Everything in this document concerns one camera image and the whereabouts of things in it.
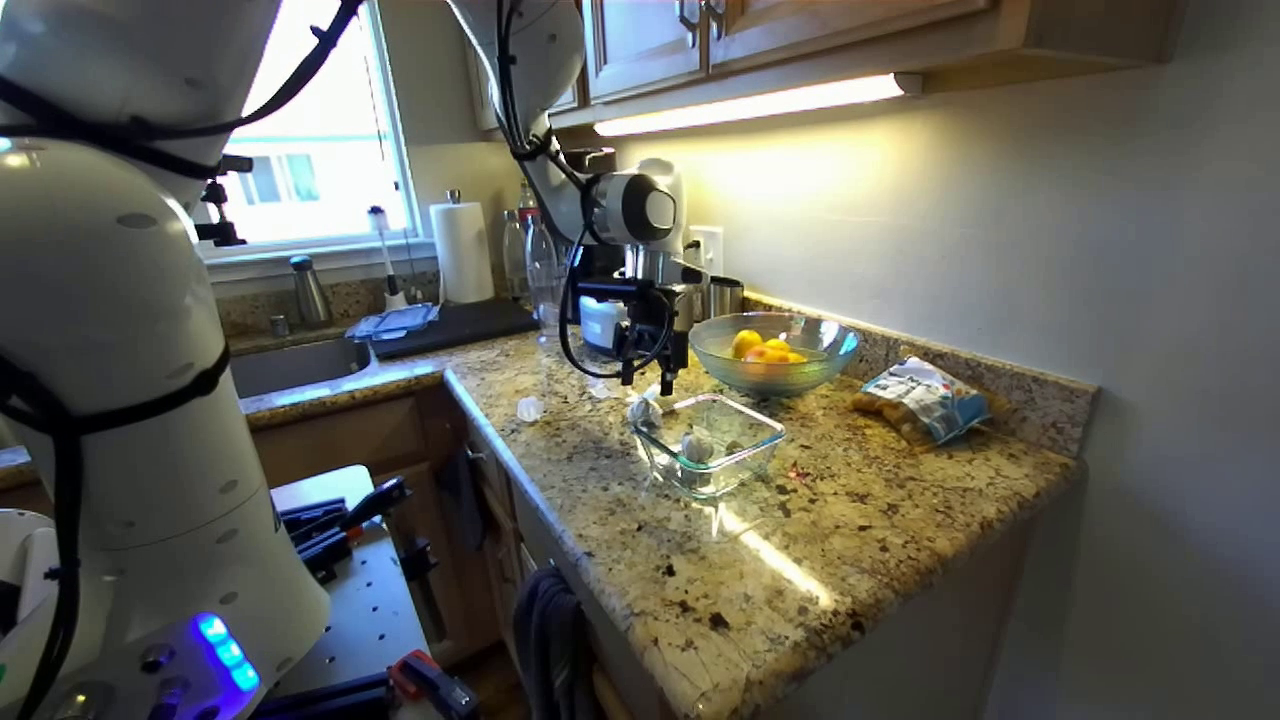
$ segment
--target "paper towel roll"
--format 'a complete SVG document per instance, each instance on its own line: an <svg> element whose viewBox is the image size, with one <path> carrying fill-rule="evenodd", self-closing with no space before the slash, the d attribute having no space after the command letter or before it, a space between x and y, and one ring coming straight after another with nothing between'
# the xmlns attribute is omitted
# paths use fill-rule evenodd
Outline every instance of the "paper towel roll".
<svg viewBox="0 0 1280 720"><path fill-rule="evenodd" d="M442 305L491 301L488 222L480 205L432 205Z"/></svg>

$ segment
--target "blue light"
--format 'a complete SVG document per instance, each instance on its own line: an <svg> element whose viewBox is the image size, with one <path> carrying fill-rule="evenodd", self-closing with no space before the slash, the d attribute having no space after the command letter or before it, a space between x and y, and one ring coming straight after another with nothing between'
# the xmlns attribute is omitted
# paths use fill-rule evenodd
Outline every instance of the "blue light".
<svg viewBox="0 0 1280 720"><path fill-rule="evenodd" d="M261 680L257 680L257 668L252 668L252 662L236 662L236 668L231 668L231 682L236 682L241 692L257 692L257 682L261 682Z"/></svg>
<svg viewBox="0 0 1280 720"><path fill-rule="evenodd" d="M231 637L220 614L201 614L197 629L201 629L202 645L220 645Z"/></svg>
<svg viewBox="0 0 1280 720"><path fill-rule="evenodd" d="M243 649L241 649L236 640L225 640L225 645L214 645L211 652L214 652L214 660L220 660L225 668L243 662Z"/></svg>

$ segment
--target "kitchen sink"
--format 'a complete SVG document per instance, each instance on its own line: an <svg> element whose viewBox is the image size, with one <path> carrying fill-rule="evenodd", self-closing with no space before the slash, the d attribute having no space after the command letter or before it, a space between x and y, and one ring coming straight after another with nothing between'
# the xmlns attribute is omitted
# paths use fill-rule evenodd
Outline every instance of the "kitchen sink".
<svg viewBox="0 0 1280 720"><path fill-rule="evenodd" d="M347 345L344 335L282 345L264 350L231 357L231 374L241 395L264 395L300 382L323 382L368 366L368 349Z"/></svg>

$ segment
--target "kitchen counter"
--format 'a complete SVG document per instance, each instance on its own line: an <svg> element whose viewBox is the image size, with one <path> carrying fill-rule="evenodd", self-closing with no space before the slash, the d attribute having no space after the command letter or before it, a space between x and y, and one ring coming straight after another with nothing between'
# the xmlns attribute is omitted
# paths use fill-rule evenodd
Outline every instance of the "kitchen counter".
<svg viewBox="0 0 1280 720"><path fill-rule="evenodd" d="M1072 452L1017 432L977 432L951 449L902 439L852 411L860 378L849 372L776 416L791 434L772 481L718 507L682 502L647 477L625 424L651 374L591 392L568 365L544 365L530 335L370 365L351 378L243 401L243 411L252 427L271 427L440 378L497 439L500 465L556 530L556 555L680 714L781 700L1082 477ZM713 378L693 366L677 392L713 392ZM544 395L540 421L516 416L525 395Z"/></svg>

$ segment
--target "wall outlet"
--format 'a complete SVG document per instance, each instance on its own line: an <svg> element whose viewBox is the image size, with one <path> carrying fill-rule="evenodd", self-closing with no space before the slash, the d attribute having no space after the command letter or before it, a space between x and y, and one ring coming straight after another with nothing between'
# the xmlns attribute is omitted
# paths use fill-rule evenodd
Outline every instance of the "wall outlet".
<svg viewBox="0 0 1280 720"><path fill-rule="evenodd" d="M709 274L723 274L723 228L718 222L689 222L680 259L709 273Z"/></svg>

